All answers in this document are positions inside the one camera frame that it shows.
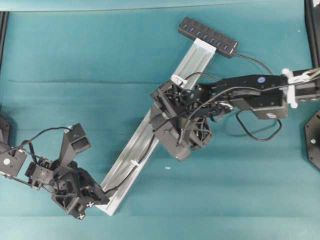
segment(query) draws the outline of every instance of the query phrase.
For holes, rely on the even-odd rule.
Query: aluminum rail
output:
[[[184,80],[192,73],[203,72],[210,60],[213,58],[215,52],[216,48],[214,46],[211,46],[208,43],[197,38],[173,73],[171,79],[173,80],[173,78],[181,78]],[[191,77],[183,88],[192,89],[193,86],[197,83],[199,77],[200,75]],[[101,187],[104,191],[117,186],[133,169],[140,158],[145,154],[145,151],[147,150],[154,135],[153,129],[149,124],[149,119],[150,110],[140,123],[139,127],[129,140],[128,144],[123,149],[122,153],[119,155],[118,159],[115,161],[110,171],[107,173],[103,182],[101,183]],[[144,159],[141,160],[139,166],[134,170],[134,172],[132,172],[127,180],[111,197],[110,202],[107,205],[97,205],[97,208],[99,208],[109,216],[114,215],[122,200],[128,193],[130,187],[141,172],[142,168],[146,165],[149,157],[155,150],[158,143],[159,140],[157,138],[154,138],[149,152],[145,155]]]

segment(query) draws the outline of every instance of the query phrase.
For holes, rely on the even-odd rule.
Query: black mount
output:
[[[304,126],[308,159],[320,170],[320,110]]]

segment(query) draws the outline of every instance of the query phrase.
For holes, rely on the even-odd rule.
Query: black cable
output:
[[[55,193],[54,191],[49,191],[49,190],[48,190],[45,186],[43,186],[43,185],[42,185],[42,188],[45,189],[45,190],[46,190],[48,193],[50,193],[50,194],[54,194],[54,193]]]
[[[273,75],[273,73],[270,71],[270,69],[269,69],[266,65],[264,65],[262,62],[254,59],[254,58],[251,58],[251,57],[248,57],[248,56],[245,56],[245,55],[236,53],[236,52],[234,53],[234,55],[237,56],[237,57],[240,57],[240,58],[249,60],[249,61],[251,61],[251,62],[254,62],[254,63],[256,63],[256,64],[259,64],[259,65],[262,66],[270,75]]]
[[[142,156],[142,157],[140,158],[140,160],[138,161],[138,164],[140,164],[141,161],[142,161],[142,160],[147,156],[147,154],[149,153],[150,148],[151,148],[151,146],[152,146],[152,143],[154,142],[154,139],[155,139],[155,135],[152,136],[152,138],[151,138],[151,140],[150,140],[150,142],[149,142],[149,144],[148,144],[148,147],[147,147],[146,151],[144,152],[143,156]],[[130,170],[130,172],[125,176],[125,178],[124,178],[117,186],[108,189],[107,191],[104,192],[104,194],[107,194],[107,193],[109,193],[109,192],[111,192],[111,191],[113,191],[113,190],[117,190],[117,189],[118,189],[122,184],[124,184],[124,182],[131,176],[131,174],[136,170],[136,168],[137,168],[137,166],[134,166],[134,167]]]
[[[282,128],[282,123],[279,119],[277,119],[277,122],[279,123],[279,127],[278,129],[272,133],[269,137],[266,137],[266,138],[258,138],[258,137],[255,137],[253,136],[249,131],[248,129],[246,128],[246,126],[244,125],[244,123],[240,120],[239,118],[239,115],[242,114],[242,113],[245,113],[245,112],[248,112],[249,110],[241,110],[241,111],[238,111],[235,115],[236,119],[238,120],[238,122],[240,123],[241,127],[243,128],[243,130],[245,131],[245,133],[250,137],[252,138],[253,140],[257,141],[257,142],[266,142],[266,141],[269,141],[270,139],[272,139],[275,135],[277,135],[277,133],[279,133],[279,131],[281,130]]]
[[[203,76],[206,76],[207,78],[210,78],[210,79],[212,79],[214,81],[219,81],[219,79],[216,78],[215,76],[212,76],[212,75],[210,75],[208,73],[204,73],[204,72],[200,72],[200,71],[197,71],[197,72],[194,72],[194,73],[190,74],[189,76],[187,76],[185,78],[185,80],[188,80],[189,78],[193,77],[194,75],[203,75]]]
[[[20,144],[19,146],[16,146],[16,147],[13,147],[13,148],[11,148],[11,149],[8,149],[8,150],[5,150],[5,151],[1,152],[0,155],[1,155],[1,154],[8,153],[8,152],[11,152],[11,151],[14,151],[14,150],[21,149],[22,147],[24,147],[25,145],[31,143],[33,140],[35,140],[36,138],[38,138],[40,135],[44,134],[45,132],[48,132],[48,131],[51,131],[51,130],[59,130],[59,129],[67,129],[67,130],[71,131],[70,128],[67,128],[67,127],[65,127],[65,126],[47,128],[47,129],[42,130],[41,132],[39,132],[37,135],[35,135],[35,136],[34,136],[33,138],[31,138],[30,140],[23,141],[23,143]]]

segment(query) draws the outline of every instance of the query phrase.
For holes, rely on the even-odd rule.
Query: teal table surface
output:
[[[0,73],[10,143],[81,123],[92,148],[76,161],[99,183],[151,107],[149,94],[169,79],[192,45],[177,31],[185,16],[237,40],[239,53],[259,59],[274,74],[312,67],[302,0],[203,0],[199,6],[176,0],[153,8],[142,0],[137,7],[110,1],[117,7],[108,9],[118,10],[40,9],[46,12],[18,12],[23,1],[15,2]],[[64,2],[63,9],[53,9],[77,10],[66,7],[74,1]],[[103,3],[92,2],[99,8]],[[2,1],[3,9],[4,4],[14,10],[11,1]],[[252,62],[218,54],[206,72],[218,78],[265,74]],[[319,108],[309,102],[290,109],[282,131],[265,143],[247,137],[234,113],[226,115],[211,124],[214,138],[207,148],[182,163],[159,145],[112,217],[92,208],[83,221],[73,219],[47,192],[0,179],[0,238],[319,239],[320,171],[307,159],[303,132]],[[258,137],[277,127],[252,113],[242,118],[251,131],[267,128]],[[55,160],[62,135],[42,135],[34,142],[36,153]],[[19,177],[26,178],[29,161]]]

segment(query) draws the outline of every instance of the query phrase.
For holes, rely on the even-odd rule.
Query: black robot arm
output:
[[[150,114],[154,134],[172,156],[183,161],[212,139],[208,119],[219,122],[238,109],[236,117],[247,134],[260,142],[269,140],[281,129],[279,119],[288,116],[289,105],[296,108],[299,102],[320,96],[318,68],[284,69],[282,73],[225,78],[199,83],[193,89],[183,89],[183,82],[169,80],[151,94],[155,100]],[[245,111],[252,111],[260,120],[278,120],[278,130],[265,139],[252,136],[239,118]]]
[[[40,134],[48,130],[64,129],[59,158],[50,161],[35,154],[32,141]],[[45,189],[51,194],[51,199],[61,207],[68,215],[82,220],[85,210],[93,205],[105,205],[109,202],[101,186],[90,174],[78,167],[75,157],[91,147],[89,139],[78,123],[71,128],[57,127],[42,131],[31,140],[23,141],[18,147],[8,145],[10,124],[0,117],[0,132],[2,135],[0,144],[0,173],[8,179],[12,179],[28,185],[33,189]],[[30,152],[24,146],[29,145]],[[27,158],[32,156],[25,176],[28,181],[17,178],[17,175]]]

